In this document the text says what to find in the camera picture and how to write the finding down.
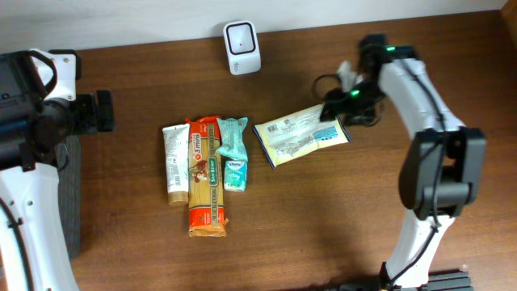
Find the small teal tissue pack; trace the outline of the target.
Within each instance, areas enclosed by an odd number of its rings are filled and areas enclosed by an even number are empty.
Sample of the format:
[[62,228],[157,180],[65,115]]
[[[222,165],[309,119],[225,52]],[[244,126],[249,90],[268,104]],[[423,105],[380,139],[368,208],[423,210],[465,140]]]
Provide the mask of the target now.
[[224,170],[224,189],[230,192],[244,192],[247,185],[247,162],[227,160]]

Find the orange spaghetti packet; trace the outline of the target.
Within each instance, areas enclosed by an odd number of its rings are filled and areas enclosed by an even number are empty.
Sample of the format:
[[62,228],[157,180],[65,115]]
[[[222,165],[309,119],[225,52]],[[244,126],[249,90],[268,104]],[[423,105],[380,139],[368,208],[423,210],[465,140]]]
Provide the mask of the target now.
[[188,178],[191,237],[224,237],[225,225],[221,133],[218,116],[189,120]]

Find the teal snack pouch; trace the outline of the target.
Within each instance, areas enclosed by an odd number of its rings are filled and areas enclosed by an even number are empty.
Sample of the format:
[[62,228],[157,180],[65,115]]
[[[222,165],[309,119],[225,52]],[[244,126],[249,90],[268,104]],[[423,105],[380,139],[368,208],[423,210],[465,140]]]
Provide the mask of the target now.
[[235,161],[248,161],[246,146],[243,141],[243,132],[248,124],[248,118],[217,119],[221,134],[221,146],[216,152]]

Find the yellow white wipes pack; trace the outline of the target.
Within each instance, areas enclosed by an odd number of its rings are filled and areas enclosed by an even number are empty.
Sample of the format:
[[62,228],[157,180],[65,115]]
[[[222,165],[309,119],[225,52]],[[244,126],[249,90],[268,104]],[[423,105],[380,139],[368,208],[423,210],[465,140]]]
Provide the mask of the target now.
[[273,169],[326,147],[345,144],[351,137],[339,117],[320,121],[323,105],[254,126],[254,134]]

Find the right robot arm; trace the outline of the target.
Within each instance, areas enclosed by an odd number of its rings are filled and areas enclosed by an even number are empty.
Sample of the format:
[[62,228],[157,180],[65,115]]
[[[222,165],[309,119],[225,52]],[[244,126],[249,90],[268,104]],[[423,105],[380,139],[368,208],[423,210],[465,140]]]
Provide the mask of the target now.
[[411,140],[398,179],[406,209],[401,233],[376,279],[340,285],[341,290],[470,290],[459,269],[432,273],[442,237],[465,206],[477,199],[485,157],[485,134],[469,128],[442,100],[411,45],[390,45],[382,34],[358,45],[362,81],[329,91],[320,119],[371,126],[376,107],[389,98]]

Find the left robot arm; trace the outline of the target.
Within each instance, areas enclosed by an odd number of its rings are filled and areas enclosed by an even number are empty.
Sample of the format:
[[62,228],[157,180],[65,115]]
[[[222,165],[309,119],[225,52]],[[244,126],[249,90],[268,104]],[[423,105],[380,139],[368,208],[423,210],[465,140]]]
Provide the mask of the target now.
[[111,92],[78,94],[72,49],[1,55],[1,259],[10,290],[76,290],[61,223],[57,147],[116,127]]

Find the white cream tube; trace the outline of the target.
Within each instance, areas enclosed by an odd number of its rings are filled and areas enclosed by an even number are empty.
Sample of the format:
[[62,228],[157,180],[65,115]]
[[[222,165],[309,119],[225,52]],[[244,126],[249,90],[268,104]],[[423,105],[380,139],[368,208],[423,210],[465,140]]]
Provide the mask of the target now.
[[165,146],[166,186],[169,205],[188,203],[188,135],[189,124],[162,129]]

